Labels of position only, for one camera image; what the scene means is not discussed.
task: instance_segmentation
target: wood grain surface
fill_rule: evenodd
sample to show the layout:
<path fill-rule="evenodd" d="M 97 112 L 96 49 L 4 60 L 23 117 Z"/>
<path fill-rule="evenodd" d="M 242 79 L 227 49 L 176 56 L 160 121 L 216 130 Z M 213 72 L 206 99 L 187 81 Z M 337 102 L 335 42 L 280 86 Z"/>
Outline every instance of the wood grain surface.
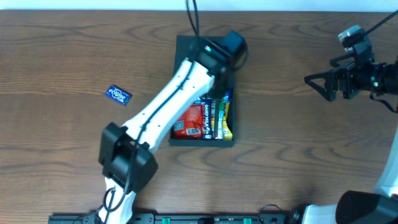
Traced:
<path fill-rule="evenodd" d="M 386 14 L 201 12 L 202 35 L 238 31 L 250 56 L 236 76 L 237 143 L 169 147 L 136 207 L 158 212 L 256 212 L 275 203 L 336 203 L 371 192 L 398 117 L 367 93 L 325 101 L 304 84 L 344 54 L 337 35 Z M 376 59 L 398 53 L 398 20 L 370 38 Z M 46 223 L 98 208 L 100 135 L 138 113 L 170 80 L 185 12 L 0 11 L 0 223 Z M 133 94 L 123 107 L 111 84 Z"/>

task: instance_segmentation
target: green connector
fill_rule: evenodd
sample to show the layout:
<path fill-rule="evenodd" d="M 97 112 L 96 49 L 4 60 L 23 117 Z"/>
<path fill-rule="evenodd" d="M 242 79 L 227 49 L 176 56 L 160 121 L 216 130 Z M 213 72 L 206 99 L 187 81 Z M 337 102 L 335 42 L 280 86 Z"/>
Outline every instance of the green connector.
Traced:
<path fill-rule="evenodd" d="M 162 218 L 162 224 L 170 224 L 172 222 L 171 218 Z"/>
<path fill-rule="evenodd" d="M 243 224 L 251 224 L 251 218 L 244 218 Z"/>

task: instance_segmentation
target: black tray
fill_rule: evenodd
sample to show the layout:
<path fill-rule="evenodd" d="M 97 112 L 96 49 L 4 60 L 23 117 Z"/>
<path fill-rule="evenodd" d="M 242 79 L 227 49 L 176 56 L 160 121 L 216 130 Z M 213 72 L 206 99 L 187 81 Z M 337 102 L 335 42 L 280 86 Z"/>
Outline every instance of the black tray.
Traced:
<path fill-rule="evenodd" d="M 175 50 L 174 72 L 177 72 L 181 62 L 187 57 L 190 49 L 189 46 L 195 41 L 195 36 L 178 35 Z M 224 37 L 207 37 L 212 41 L 221 42 Z M 199 146 L 199 147 L 233 147 L 235 145 L 236 132 L 235 132 L 235 97 L 234 97 L 235 78 L 230 75 L 228 79 L 228 89 L 232 89 L 231 104 L 229 105 L 228 117 L 226 123 L 229 130 L 232 132 L 232 141 L 223 140 L 199 140 L 199 139 L 174 139 L 173 128 L 170 130 L 169 144 L 171 146 Z"/>

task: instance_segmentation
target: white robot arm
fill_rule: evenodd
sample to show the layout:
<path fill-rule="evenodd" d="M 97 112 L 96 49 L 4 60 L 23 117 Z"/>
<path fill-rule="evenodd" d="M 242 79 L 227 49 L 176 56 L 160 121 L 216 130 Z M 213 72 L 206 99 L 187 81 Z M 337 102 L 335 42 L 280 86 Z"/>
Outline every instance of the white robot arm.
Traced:
<path fill-rule="evenodd" d="M 208 69 L 198 62 L 184 60 L 178 72 L 166 87 L 146 106 L 139 114 L 126 121 L 123 126 L 127 127 L 126 133 L 133 139 L 137 139 L 141 126 L 145 120 L 162 104 L 171 93 L 178 88 L 182 80 L 189 75 L 188 71 L 193 64 L 193 69 L 180 91 L 171 98 L 160 111 L 151 119 L 147 129 L 143 132 L 139 144 L 147 142 L 149 152 L 155 154 L 164 136 L 170 131 L 172 125 L 181 117 L 185 110 L 198 98 L 208 93 L 215 82 L 214 75 L 208 75 Z M 105 178 L 106 189 L 116 188 L 114 202 L 118 202 L 123 194 L 123 188 L 114 180 Z M 124 198 L 123 204 L 114 212 L 109 214 L 108 223 L 127 223 L 132 215 L 131 205 L 135 197 L 134 192 L 130 192 Z M 107 212 L 104 208 L 99 211 L 99 217 L 104 222 Z"/>
<path fill-rule="evenodd" d="M 384 199 L 384 203 L 388 203 L 388 199 L 392 198 L 394 195 L 398 195 L 398 128 L 396 132 L 396 136 L 394 138 L 394 142 L 392 143 L 392 148 L 390 152 L 390 156 L 388 158 L 386 167 L 377 182 L 374 193 L 378 195 L 382 195 L 377 198 L 379 201 Z M 309 205 L 306 207 L 303 214 L 303 224 L 336 224 L 336 212 L 337 212 L 338 204 L 333 205 Z M 394 219 L 398 214 L 398 203 L 391 203 L 391 206 L 382 206 L 380 210 L 384 210 L 391 214 L 391 218 Z M 383 222 L 378 218 L 374 223 L 387 223 Z"/>
<path fill-rule="evenodd" d="M 198 97 L 224 95 L 228 77 L 246 51 L 244 39 L 233 31 L 219 44 L 202 39 L 149 105 L 121 128 L 113 123 L 105 128 L 99 154 L 107 190 L 98 213 L 103 223 L 130 220 L 136 193 L 157 169 L 153 155 L 166 133 Z"/>

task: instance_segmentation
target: black cable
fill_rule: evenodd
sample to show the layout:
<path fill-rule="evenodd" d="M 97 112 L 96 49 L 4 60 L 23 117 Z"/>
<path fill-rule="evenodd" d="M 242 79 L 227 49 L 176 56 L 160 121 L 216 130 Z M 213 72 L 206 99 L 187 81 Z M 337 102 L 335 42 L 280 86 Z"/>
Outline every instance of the black cable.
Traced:
<path fill-rule="evenodd" d="M 196 37 L 197 37 L 197 41 L 198 41 L 198 44 L 199 44 L 199 13 L 198 13 L 198 8 L 197 8 L 196 0 L 192 0 L 192 1 L 193 1 L 193 7 L 195 8 L 195 19 L 196 19 L 196 24 L 197 24 L 197 27 L 196 27 L 196 28 L 195 28 L 195 26 L 193 25 L 193 21 L 192 21 L 190 12 L 189 12 L 188 0 L 187 0 L 188 18 L 189 18 L 189 20 L 190 20 L 192 29 L 193 29 L 193 31 L 194 31 Z M 145 121 L 145 123 L 142 124 L 141 130 L 140 130 L 140 132 L 139 132 L 139 134 L 138 134 L 138 137 L 137 137 L 137 139 L 136 139 L 136 145 L 137 145 L 137 146 L 139 145 L 139 141 L 141 140 L 141 136 L 142 136 L 143 132 L 146 130 L 146 127 L 147 127 L 147 125 L 150 123 L 151 119 L 152 119 L 152 118 L 156 115 L 156 113 L 159 112 L 160 109 L 162 109 L 162 107 L 163 107 L 163 106 L 164 106 L 164 105 L 165 105 L 165 104 L 166 104 L 166 103 L 167 103 L 167 102 L 168 102 L 168 101 L 169 101 L 169 100 L 170 100 L 170 99 L 171 99 L 171 98 L 184 86 L 185 82 L 189 79 L 189 76 L 190 76 L 190 74 L 191 74 L 191 72 L 192 72 L 192 70 L 193 70 L 193 65 L 194 65 L 194 63 L 195 63 L 195 60 L 196 60 L 196 55 L 194 55 L 194 57 L 193 57 L 193 60 L 192 60 L 191 66 L 190 66 L 190 68 L 189 68 L 189 71 L 188 71 L 188 73 L 187 73 L 187 76 L 186 76 L 186 77 L 184 78 L 184 80 L 179 84 L 178 88 L 176 88 L 176 89 L 174 90 L 174 92 L 173 92 L 161 105 L 159 105 L 159 107 L 156 108 L 156 110 L 148 117 L 148 119 Z M 133 160 L 134 160 L 135 157 L 136 157 L 136 153 L 133 153 L 133 154 L 131 155 L 131 158 L 130 158 L 130 161 L 131 161 L 131 162 L 129 163 L 129 168 L 128 168 L 128 171 L 127 171 L 127 179 L 126 179 L 126 184 L 125 184 L 124 189 L 123 189 L 123 194 L 122 194 L 122 197 L 121 197 L 120 201 L 118 202 L 118 204 L 117 204 L 115 207 L 109 208 L 109 207 L 107 206 L 107 204 L 106 204 L 106 198 L 107 198 L 107 196 L 108 196 L 108 194 L 109 194 L 109 191 L 105 192 L 104 199 L 103 199 L 103 207 L 104 207 L 104 209 L 105 209 L 108 213 L 116 211 L 116 210 L 121 206 L 121 204 L 123 203 L 124 198 L 125 198 L 126 195 L 127 195 L 127 190 L 128 190 L 129 185 L 130 185 L 130 182 L 131 182 L 131 175 L 129 175 L 129 174 L 131 174 L 131 172 L 132 172 L 132 165 L 131 165 L 131 164 L 132 164 Z"/>
<path fill-rule="evenodd" d="M 375 99 L 374 96 L 373 96 L 374 94 L 375 94 L 375 92 L 371 92 L 371 94 L 369 95 L 369 98 L 371 100 L 374 100 L 374 101 L 377 101 L 377 102 L 380 102 L 380 103 L 384 104 L 384 106 L 386 106 L 393 113 L 398 113 L 398 111 L 394 110 L 392 108 L 392 106 L 386 100 L 377 100 L 377 99 Z"/>
<path fill-rule="evenodd" d="M 263 207 L 259 210 L 259 222 L 262 223 L 262 224 L 264 224 L 264 222 L 263 222 L 263 220 L 261 220 L 261 218 L 260 218 L 261 212 L 263 212 L 263 211 L 264 211 L 266 208 L 268 208 L 268 207 L 275 207 L 275 208 L 278 208 L 280 211 L 282 211 L 282 209 L 279 208 L 279 206 L 276 205 L 276 204 L 267 204 L 267 205 L 263 206 Z"/>
<path fill-rule="evenodd" d="M 114 187 L 113 187 L 113 188 L 111 188 L 110 190 L 111 190 L 112 196 L 111 196 L 111 200 L 109 201 L 109 206 L 112 206 L 112 202 L 113 202 L 113 198 L 114 198 L 115 189 L 114 189 Z M 106 216 L 105 216 L 105 221 L 104 221 L 104 223 L 106 223 L 106 222 L 108 221 L 109 214 L 110 214 L 109 212 L 106 212 Z"/>
<path fill-rule="evenodd" d="M 242 63 L 241 63 L 239 66 L 237 66 L 236 68 L 233 68 L 233 71 L 234 71 L 234 72 L 237 72 L 238 70 L 240 70 L 241 68 L 243 68 L 244 65 L 246 64 L 247 60 L 248 60 L 248 57 L 249 57 L 249 50 L 246 49 L 246 54 L 245 54 L 245 56 L 244 56 L 244 58 L 243 58 Z"/>
<path fill-rule="evenodd" d="M 266 208 L 268 208 L 268 207 L 275 207 L 275 208 L 278 208 L 280 211 L 282 211 L 282 209 L 279 208 L 278 205 L 276 205 L 276 204 L 268 204 L 268 205 L 263 206 L 263 207 L 260 209 L 260 212 L 259 212 L 259 213 L 263 212 L 263 211 L 264 211 Z"/>
<path fill-rule="evenodd" d="M 199 40 L 199 13 L 198 13 L 198 6 L 197 6 L 197 2 L 196 0 L 192 0 L 193 2 L 193 8 L 195 10 L 195 20 L 196 20 L 196 27 L 193 25 L 193 21 L 192 21 L 192 17 L 191 17 L 191 12 L 189 10 L 189 0 L 185 0 L 185 5 L 187 6 L 187 14 L 188 14 L 188 18 L 189 18 L 189 23 L 191 23 L 191 27 L 193 29 L 193 32 L 195 33 L 195 36 L 197 37 L 197 39 Z"/>
<path fill-rule="evenodd" d="M 377 29 L 379 26 L 383 25 L 385 22 L 387 22 L 388 20 L 390 20 L 391 18 L 393 18 L 394 16 L 398 15 L 398 10 L 396 10 L 395 12 L 391 13 L 389 16 L 387 16 L 386 18 L 384 18 L 382 21 L 380 21 L 378 24 L 376 24 L 374 27 L 370 28 L 368 31 L 366 31 L 362 37 L 370 34 L 372 31 L 374 31 L 375 29 Z"/>

